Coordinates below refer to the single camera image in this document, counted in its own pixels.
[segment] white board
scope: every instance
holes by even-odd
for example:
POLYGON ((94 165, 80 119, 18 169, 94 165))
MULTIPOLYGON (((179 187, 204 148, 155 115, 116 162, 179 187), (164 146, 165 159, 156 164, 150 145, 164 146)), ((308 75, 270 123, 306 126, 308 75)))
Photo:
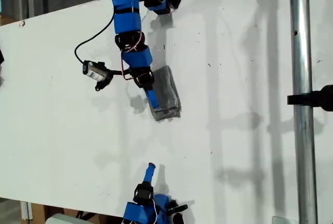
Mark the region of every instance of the white board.
MULTIPOLYGON (((148 13, 153 66, 172 68, 183 105, 161 123, 133 82, 97 93, 81 74, 75 46, 111 15, 100 0, 0 28, 0 197, 122 216, 153 162, 186 223, 297 220, 289 0, 183 0, 173 23, 148 13)), ((314 89, 333 81, 332 15, 311 0, 314 89)), ((79 55, 119 69, 113 26, 79 55)), ((320 223, 333 220, 331 123, 315 110, 320 223)))

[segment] black clamp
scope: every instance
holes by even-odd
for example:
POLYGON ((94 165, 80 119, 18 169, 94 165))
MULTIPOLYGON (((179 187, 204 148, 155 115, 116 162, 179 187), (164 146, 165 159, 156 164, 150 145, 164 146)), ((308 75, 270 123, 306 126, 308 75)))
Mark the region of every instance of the black clamp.
POLYGON ((130 75, 139 88, 152 90, 152 84, 155 82, 155 78, 150 67, 130 69, 130 75))
POLYGON ((182 211, 188 209, 187 204, 179 206, 176 200, 171 200, 167 208, 166 215, 172 216, 172 222, 174 224, 184 224, 182 211))
POLYGON ((109 85, 114 75, 122 75, 121 71, 110 70, 101 61, 95 63, 89 60, 83 62, 82 72, 84 75, 97 81, 95 86, 96 91, 100 91, 109 85))
POLYGON ((333 111, 333 85, 327 85, 320 91, 300 95, 289 95, 288 105, 321 107, 325 111, 333 111))
POLYGON ((148 181, 143 181, 136 186, 133 201, 139 205, 145 206, 152 203, 154 189, 148 181))
POLYGON ((4 56, 1 53, 1 49, 0 49, 0 65, 5 61, 4 56))

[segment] black cable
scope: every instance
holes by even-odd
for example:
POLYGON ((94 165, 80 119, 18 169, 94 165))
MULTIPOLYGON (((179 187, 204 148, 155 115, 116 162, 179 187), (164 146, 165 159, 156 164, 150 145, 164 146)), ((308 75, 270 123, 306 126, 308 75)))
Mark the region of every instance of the black cable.
POLYGON ((84 216, 82 216, 80 219, 81 220, 90 220, 91 218, 93 218, 96 214, 95 213, 88 213, 84 216))
POLYGON ((89 42, 89 41, 95 39, 95 38, 98 37, 100 34, 102 34, 103 31, 105 31, 105 30, 106 30, 106 29, 112 24, 113 19, 114 19, 114 10, 113 10, 113 15, 112 15, 111 21, 110 21, 110 22, 109 22, 109 23, 108 23, 108 24, 107 24, 107 25, 106 25, 101 31, 99 31, 99 32, 98 32, 96 35, 94 35, 92 38, 89 38, 88 40, 86 40, 86 41, 80 43, 80 44, 75 48, 75 50, 74 50, 74 54, 75 54, 76 58, 80 61, 80 63, 83 64, 82 60, 78 57, 78 54, 76 53, 77 50, 78 50, 78 48, 79 48, 80 46, 82 46, 83 44, 85 44, 85 43, 87 43, 87 42, 89 42))
POLYGON ((82 215, 83 215, 83 211, 78 211, 75 218, 80 219, 82 217, 82 215))

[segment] black bracket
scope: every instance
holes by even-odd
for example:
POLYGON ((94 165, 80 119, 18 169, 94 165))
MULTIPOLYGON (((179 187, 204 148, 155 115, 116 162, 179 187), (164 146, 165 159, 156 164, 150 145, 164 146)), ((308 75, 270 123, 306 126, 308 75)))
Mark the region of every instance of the black bracket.
POLYGON ((154 189, 149 182, 144 181, 136 186, 133 201, 139 205, 145 206, 152 203, 154 189))
POLYGON ((333 111, 333 85, 327 85, 320 91, 300 95, 289 95, 288 105, 321 107, 325 111, 333 111))
POLYGON ((84 75, 97 81, 95 86, 96 91, 100 91, 109 85, 114 75, 122 75, 121 71, 110 70, 101 61, 96 63, 89 60, 83 62, 82 72, 84 75))

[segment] white wire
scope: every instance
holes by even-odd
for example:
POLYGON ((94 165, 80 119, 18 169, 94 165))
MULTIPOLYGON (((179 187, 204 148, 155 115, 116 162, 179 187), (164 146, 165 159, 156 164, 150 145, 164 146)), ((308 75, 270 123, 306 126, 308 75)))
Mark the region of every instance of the white wire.
POLYGON ((157 221, 156 203, 155 203, 155 200, 154 200, 154 199, 152 199, 152 201, 154 202, 154 210, 155 210, 155 215, 156 215, 155 221, 154 221, 154 223, 153 223, 153 224, 155 224, 156 221, 157 221))

